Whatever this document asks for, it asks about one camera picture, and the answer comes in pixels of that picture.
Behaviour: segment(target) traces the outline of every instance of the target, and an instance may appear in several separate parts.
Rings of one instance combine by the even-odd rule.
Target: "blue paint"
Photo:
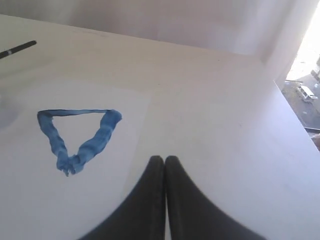
[[[83,143],[78,153],[69,157],[64,140],[60,137],[58,130],[53,124],[53,117],[66,117],[90,113],[104,113],[100,128],[93,138]],[[117,123],[122,119],[120,112],[116,110],[43,110],[37,114],[38,122],[42,132],[49,138],[51,151],[57,156],[56,167],[63,171],[66,176],[77,174],[84,169],[84,165],[101,153],[109,142],[112,132]]]

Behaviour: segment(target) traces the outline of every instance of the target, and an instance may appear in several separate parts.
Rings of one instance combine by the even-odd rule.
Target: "sheet of paper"
[[[30,84],[11,99],[21,109],[0,131],[1,235],[7,240],[78,239],[123,200],[150,97],[105,84],[54,79]],[[47,109],[115,109],[122,120],[105,149],[82,172],[66,177],[57,170],[57,157],[39,128],[37,112]],[[102,116],[53,119],[69,155],[93,137]]]

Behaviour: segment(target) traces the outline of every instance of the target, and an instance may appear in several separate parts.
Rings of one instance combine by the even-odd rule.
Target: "table surface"
[[[268,239],[320,238],[319,152],[254,57],[4,15],[0,33],[3,50],[38,41],[0,62],[2,239],[79,238],[152,155],[177,155],[210,200]],[[108,159],[64,176],[37,111],[113,107],[123,123]]]

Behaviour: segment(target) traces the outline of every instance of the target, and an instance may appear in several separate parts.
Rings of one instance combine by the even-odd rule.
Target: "wall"
[[[318,1],[0,0],[0,14],[257,55],[279,83]]]

